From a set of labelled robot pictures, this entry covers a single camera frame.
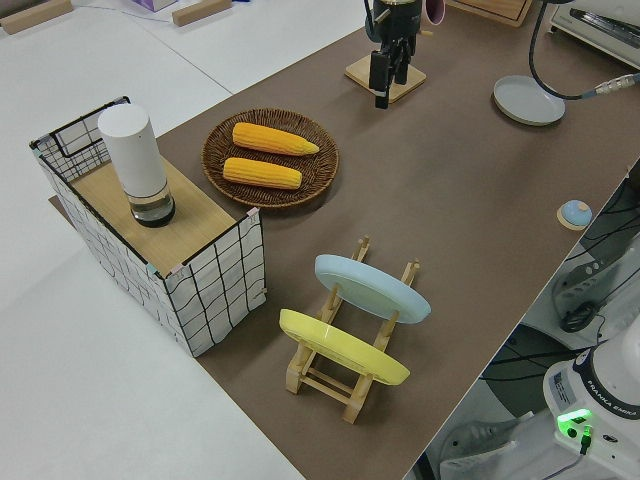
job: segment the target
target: green light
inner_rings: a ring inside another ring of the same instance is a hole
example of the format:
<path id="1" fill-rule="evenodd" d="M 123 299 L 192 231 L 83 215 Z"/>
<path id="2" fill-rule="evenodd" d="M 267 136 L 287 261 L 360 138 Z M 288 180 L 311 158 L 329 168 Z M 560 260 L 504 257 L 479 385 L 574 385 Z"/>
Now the green light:
<path id="1" fill-rule="evenodd" d="M 573 412 L 563 413 L 558 415 L 558 429 L 564 434 L 569 435 L 567 432 L 569 428 L 574 428 L 576 425 L 581 424 L 587 418 L 591 416 L 591 410 L 581 408 L 574 410 Z M 591 435 L 591 427 L 585 425 L 584 435 Z"/>

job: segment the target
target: yellow corn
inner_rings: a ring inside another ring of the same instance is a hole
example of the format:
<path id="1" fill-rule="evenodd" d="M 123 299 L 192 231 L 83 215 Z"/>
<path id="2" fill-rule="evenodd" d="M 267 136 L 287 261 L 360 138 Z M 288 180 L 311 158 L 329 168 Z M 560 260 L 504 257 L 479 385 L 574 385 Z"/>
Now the yellow corn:
<path id="1" fill-rule="evenodd" d="M 239 157 L 227 158 L 222 176 L 229 182 L 283 190 L 295 190 L 302 183 L 302 173 L 298 170 Z"/>
<path id="2" fill-rule="evenodd" d="M 261 152 L 295 156 L 318 153 L 320 150 L 316 144 L 299 135 L 246 122 L 234 125 L 233 143 Z"/>

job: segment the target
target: woven basket tray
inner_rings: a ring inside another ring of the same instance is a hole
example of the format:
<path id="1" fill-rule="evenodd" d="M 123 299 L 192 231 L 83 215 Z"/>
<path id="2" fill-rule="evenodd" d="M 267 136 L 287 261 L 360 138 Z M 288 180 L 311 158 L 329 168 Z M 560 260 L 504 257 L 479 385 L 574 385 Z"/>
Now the woven basket tray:
<path id="1" fill-rule="evenodd" d="M 295 133 L 318 145 L 320 151 L 314 155 L 295 157 L 238 147 L 232 139 L 233 126 L 237 122 L 255 123 Z M 297 190 L 280 190 L 228 182 L 222 178 L 222 169 L 229 157 L 295 168 L 302 172 L 302 185 Z M 238 113 L 214 128 L 202 149 L 202 166 L 211 183 L 228 197 L 254 207 L 285 208 L 302 205 L 329 187 L 338 170 L 338 149 L 327 132 L 313 120 L 287 110 L 261 108 Z"/>

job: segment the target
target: wooden base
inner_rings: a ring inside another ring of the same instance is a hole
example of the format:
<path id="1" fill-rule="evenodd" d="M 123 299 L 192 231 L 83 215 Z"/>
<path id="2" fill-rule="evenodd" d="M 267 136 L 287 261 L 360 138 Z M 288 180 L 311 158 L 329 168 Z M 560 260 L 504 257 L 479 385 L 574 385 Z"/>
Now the wooden base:
<path id="1" fill-rule="evenodd" d="M 72 11 L 71 0 L 49 0 L 41 5 L 9 15 L 3 18 L 0 23 L 2 23 L 5 32 L 13 35 Z"/>
<path id="2" fill-rule="evenodd" d="M 202 0 L 194 5 L 176 10 L 171 16 L 173 23 L 182 27 L 227 8 L 231 8 L 231 0 Z"/>
<path id="3" fill-rule="evenodd" d="M 369 237 L 365 236 L 364 239 L 359 240 L 358 248 L 351 256 L 352 259 L 362 262 L 369 250 Z M 402 282 L 406 285 L 411 285 L 417 270 L 420 268 L 420 264 L 417 260 L 409 262 L 402 275 Z M 316 315 L 316 318 L 324 323 L 331 325 L 335 319 L 338 309 L 342 304 L 342 299 L 338 296 L 338 287 L 335 286 L 329 293 L 327 300 L 320 309 L 320 312 Z M 398 312 L 396 312 L 389 320 L 384 320 L 373 346 L 380 351 L 385 351 L 391 334 L 396 325 L 398 319 Z M 328 395 L 335 400 L 345 404 L 345 409 L 342 413 L 342 419 L 351 424 L 355 423 L 360 410 L 364 406 L 364 402 L 369 394 L 369 389 L 373 383 L 372 375 L 360 375 L 356 382 L 356 385 L 352 388 L 342 382 L 326 375 L 315 368 L 312 364 L 316 357 L 314 350 L 309 347 L 305 347 L 302 344 L 298 344 L 298 349 L 289 362 L 286 374 L 286 388 L 291 393 L 297 394 L 302 384 L 309 385 L 316 390 L 321 391 L 325 395 Z"/>
<path id="4" fill-rule="evenodd" d="M 163 277 L 214 240 L 235 220 L 173 165 L 164 161 L 176 213 L 168 225 L 147 228 L 131 215 L 111 162 L 71 184 Z"/>
<path id="5" fill-rule="evenodd" d="M 355 63 L 352 63 L 345 69 L 345 75 L 354 80 L 358 85 L 366 88 L 373 94 L 373 90 L 369 88 L 369 66 L 371 64 L 371 57 L 366 56 L 361 58 Z M 392 83 L 389 89 L 389 103 L 393 103 L 399 98 L 402 98 L 407 93 L 415 90 L 424 83 L 427 76 L 420 70 L 409 65 L 407 72 L 406 85 L 398 85 Z"/>

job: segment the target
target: wire basket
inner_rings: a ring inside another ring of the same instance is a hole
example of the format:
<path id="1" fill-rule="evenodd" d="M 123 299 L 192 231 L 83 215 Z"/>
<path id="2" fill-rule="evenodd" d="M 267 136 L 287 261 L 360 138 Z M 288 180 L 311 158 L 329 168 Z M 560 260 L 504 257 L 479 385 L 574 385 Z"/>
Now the wire basket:
<path id="1" fill-rule="evenodd" d="M 216 345 L 265 302 L 264 248 L 258 209 L 194 251 L 166 275 L 147 261 L 73 186 L 110 162 L 97 121 L 121 97 L 30 143 L 67 217 L 100 265 L 189 354 Z"/>
<path id="2" fill-rule="evenodd" d="M 314 155 L 297 157 L 259 152 L 235 145 L 233 127 L 238 122 L 254 123 L 299 135 L 318 145 Z M 225 180 L 224 162 L 229 157 L 274 163 L 302 173 L 296 190 L 243 185 Z M 338 171 L 338 148 L 331 136 L 316 122 L 299 113 L 275 108 L 260 108 L 227 118 L 207 137 L 202 149 L 202 166 L 211 183 L 223 194 L 245 205 L 264 209 L 281 209 L 303 205 L 317 198 L 331 185 Z"/>

